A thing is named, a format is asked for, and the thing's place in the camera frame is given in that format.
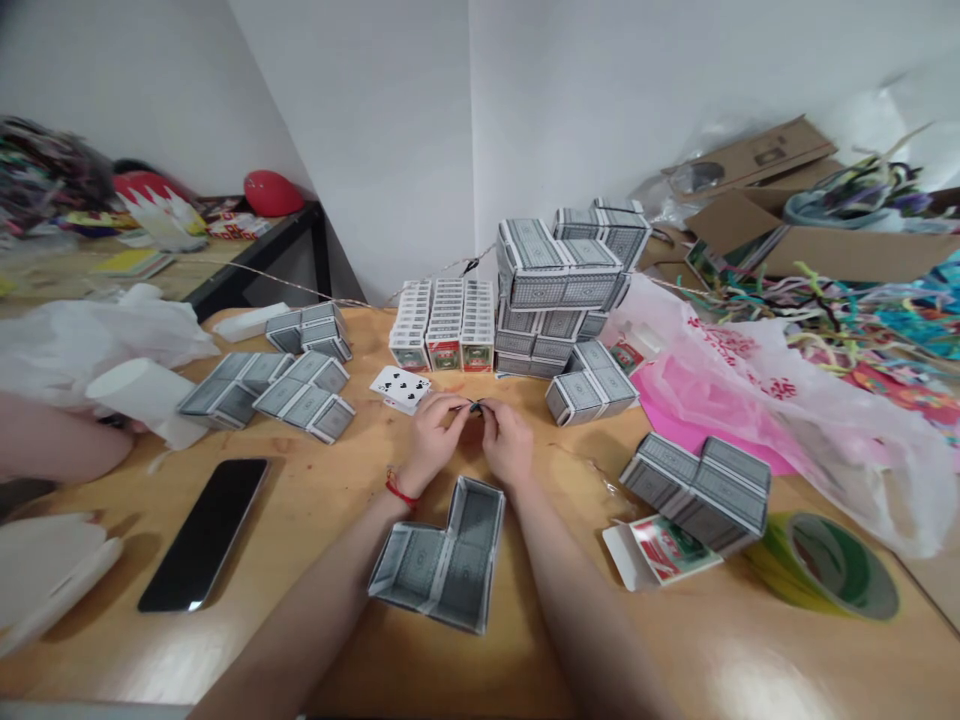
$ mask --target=white plastic bag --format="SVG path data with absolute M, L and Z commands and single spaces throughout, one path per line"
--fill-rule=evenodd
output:
M 220 350 L 187 303 L 61 300 L 0 321 L 0 390 L 67 410 L 93 408 L 91 380 L 133 358 L 167 368 Z
M 775 448 L 896 552 L 924 558 L 942 549 L 957 481 L 949 447 L 922 415 L 804 360 L 787 347 L 783 320 L 710 325 L 642 275 L 601 341 L 612 344 L 627 320 L 665 341 L 657 362 L 640 370 L 663 410 Z

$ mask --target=red string bracelet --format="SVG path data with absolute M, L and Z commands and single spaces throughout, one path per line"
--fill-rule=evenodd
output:
M 397 474 L 393 471 L 393 468 L 389 468 L 387 470 L 386 484 L 387 484 L 387 490 L 389 490 L 398 498 L 403 500 L 411 510 L 416 510 L 419 499 L 407 497 L 402 492 L 400 492 L 400 488 L 397 487 Z

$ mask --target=forearm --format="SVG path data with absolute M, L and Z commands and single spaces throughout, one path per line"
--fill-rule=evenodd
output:
M 353 632 L 391 526 L 409 514 L 386 490 L 300 577 L 190 720 L 292 720 Z
M 550 636 L 588 717 L 679 718 L 607 580 L 536 483 L 510 494 Z

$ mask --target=smartphone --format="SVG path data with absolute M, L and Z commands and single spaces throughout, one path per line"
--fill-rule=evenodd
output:
M 203 607 L 269 466 L 266 458 L 217 465 L 140 598 L 140 612 Z

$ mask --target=red balloon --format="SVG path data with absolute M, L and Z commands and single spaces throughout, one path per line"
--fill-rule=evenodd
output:
M 300 193 L 280 173 L 254 170 L 243 181 L 243 192 L 253 211 L 261 217 L 290 215 L 303 209 Z

